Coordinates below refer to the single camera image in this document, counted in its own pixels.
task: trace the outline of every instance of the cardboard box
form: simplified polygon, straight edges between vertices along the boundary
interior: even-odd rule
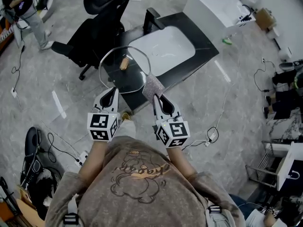
[[[21,199],[17,199],[16,202],[22,215],[32,226],[45,227],[45,222],[40,219],[35,209],[24,203]]]
[[[14,214],[10,211],[6,202],[0,202],[0,218],[5,222],[14,218]]]
[[[270,14],[267,9],[261,9],[255,14],[256,23],[262,30],[271,29],[276,25],[276,19]]]

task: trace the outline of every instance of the power strip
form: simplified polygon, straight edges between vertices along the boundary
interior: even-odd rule
[[[216,134],[213,133],[213,134],[209,137],[209,139],[210,139],[210,140],[213,140],[215,137],[216,137]],[[205,146],[208,147],[208,146],[210,145],[210,143],[211,143],[211,142],[205,142]]]
[[[82,152],[82,154],[79,157],[79,162],[75,161],[75,164],[77,165],[77,167],[82,167],[84,162],[86,161],[87,156],[89,155],[89,153],[85,150]]]
[[[14,88],[13,88],[13,87],[11,88],[10,93],[13,95],[13,97],[14,97],[14,98],[16,98],[16,97],[17,97],[17,91],[16,91],[16,90],[14,90]]]

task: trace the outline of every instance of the black cable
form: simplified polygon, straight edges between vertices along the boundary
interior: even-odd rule
[[[187,147],[189,147],[189,146],[199,146],[199,145],[201,145],[201,144],[203,144],[203,143],[205,143],[205,141],[202,141],[201,143],[199,143],[199,144],[197,144],[197,145],[188,145],[188,146],[185,146],[182,150],[185,150]]]
[[[49,160],[50,160],[51,162],[53,162],[53,163],[57,162],[57,159],[56,159],[55,155],[53,154],[53,152],[50,151],[50,150],[51,150],[51,147],[54,147],[56,150],[58,150],[58,151],[60,151],[60,152],[62,152],[62,153],[65,153],[65,154],[67,154],[67,155],[70,155],[70,156],[71,156],[72,158],[74,158],[77,162],[79,162],[79,160],[78,160],[76,157],[74,157],[73,155],[71,155],[70,153],[68,153],[68,152],[66,152],[66,151],[64,151],[64,150],[60,150],[60,149],[58,149],[56,146],[53,145],[54,136],[53,136],[52,133],[48,133],[48,134],[47,134],[47,138],[48,138],[48,141],[50,142],[51,145],[50,145],[50,147],[48,148],[48,150],[45,151],[45,153],[47,153],[47,156],[48,156],[48,158],[49,158]],[[52,161],[52,160],[51,160],[50,154],[53,155],[55,161]]]
[[[264,93],[267,93],[267,92],[269,92],[269,91],[276,90],[277,88],[280,88],[280,87],[284,87],[284,86],[287,84],[287,83],[285,83],[285,84],[283,84],[283,85],[281,85],[281,86],[279,86],[279,87],[273,88],[273,89],[265,89],[265,90],[261,90],[261,89],[259,88],[259,86],[258,86],[258,85],[257,85],[257,83],[256,83],[256,74],[257,74],[257,72],[258,72],[259,70],[261,70],[262,72],[266,72],[266,62],[270,62],[270,63],[272,63],[273,68],[274,68],[274,69],[275,69],[275,71],[276,71],[275,64],[274,64],[272,61],[264,61],[264,65],[265,65],[264,70],[263,70],[263,69],[261,69],[261,68],[259,68],[259,69],[257,69],[257,71],[256,71],[256,72],[255,72],[255,74],[254,74],[254,81],[255,81],[255,85],[257,86],[257,88],[258,88],[258,90],[259,90],[260,92],[264,92]]]
[[[250,11],[250,14],[245,16],[245,17],[249,17],[251,15],[251,9],[250,9],[250,7],[247,6],[246,4],[242,4],[242,6],[246,7]]]
[[[18,81],[19,81],[19,78],[20,78],[21,55],[22,55],[22,53],[23,53],[24,50],[25,50],[25,45],[24,45],[24,46],[22,47],[22,49],[21,49],[20,58],[19,58],[19,67],[18,67],[18,69],[14,66],[14,67],[12,68],[12,70],[11,70],[11,73],[12,73],[12,74],[15,74],[16,72],[18,72],[18,78],[17,78],[16,84],[15,84],[15,86],[14,86],[13,92],[15,92],[16,86],[17,86]]]
[[[25,22],[26,22],[26,19],[32,17],[32,16],[35,15],[37,12],[38,12],[38,11],[37,11],[37,9],[36,9],[36,11],[35,11],[32,15],[30,15],[30,16],[24,18],[24,19],[19,18],[19,17],[17,17],[18,19],[15,19],[16,25],[17,25],[18,29],[21,30],[21,33],[22,33],[22,30],[23,30],[23,29],[27,29],[27,28],[29,27],[29,25],[27,25],[27,26],[24,27],[24,28],[21,28],[21,27],[19,27],[19,25],[18,25],[18,21],[21,20],[21,21],[25,21]]]
[[[216,138],[215,141],[213,141],[212,139],[210,139],[210,137],[208,136],[208,132],[209,132],[211,129],[213,129],[213,128],[215,128],[215,131],[217,131],[217,134],[218,134],[218,137]],[[211,144],[214,144],[214,143],[217,142],[217,140],[219,139],[219,131],[218,131],[218,129],[217,129],[216,127],[214,127],[214,126],[211,127],[211,128],[209,128],[206,134],[207,134],[207,137],[208,137],[208,141],[209,141]]]

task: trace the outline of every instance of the hand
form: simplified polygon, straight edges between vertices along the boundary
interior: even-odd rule
[[[264,219],[264,225],[265,227],[272,227],[276,222],[275,217],[273,216],[271,211],[268,211],[265,219]]]
[[[13,0],[10,4],[9,7],[12,9],[13,7],[16,6],[16,0]]]

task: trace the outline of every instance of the backpack strap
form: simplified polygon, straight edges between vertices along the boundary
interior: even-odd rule
[[[236,227],[231,213],[211,201],[208,201],[205,217],[208,227]]]
[[[82,220],[78,215],[78,207],[76,203],[76,198],[78,194],[75,194],[67,205],[67,214],[63,217],[63,227],[84,227]]]

